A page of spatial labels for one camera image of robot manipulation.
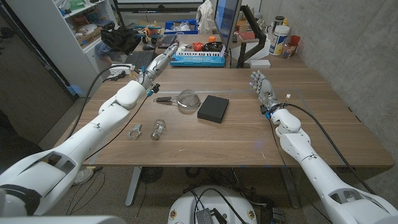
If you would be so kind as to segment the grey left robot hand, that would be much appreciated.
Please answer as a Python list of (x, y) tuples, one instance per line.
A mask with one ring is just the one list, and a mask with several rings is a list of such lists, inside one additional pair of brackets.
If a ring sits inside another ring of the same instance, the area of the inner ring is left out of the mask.
[(142, 74), (141, 85), (148, 90), (154, 83), (154, 80), (167, 68), (172, 57), (178, 49), (178, 44), (172, 44), (164, 53), (156, 56), (148, 65)]

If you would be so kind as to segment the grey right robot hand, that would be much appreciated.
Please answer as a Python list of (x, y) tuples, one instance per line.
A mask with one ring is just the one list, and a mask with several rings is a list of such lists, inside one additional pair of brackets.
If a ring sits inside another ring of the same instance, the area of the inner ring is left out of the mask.
[(280, 108), (280, 103), (274, 94), (274, 89), (270, 81), (259, 70), (252, 72), (252, 81), (249, 83), (255, 89), (259, 101), (261, 102), (262, 113), (272, 114), (275, 110)]

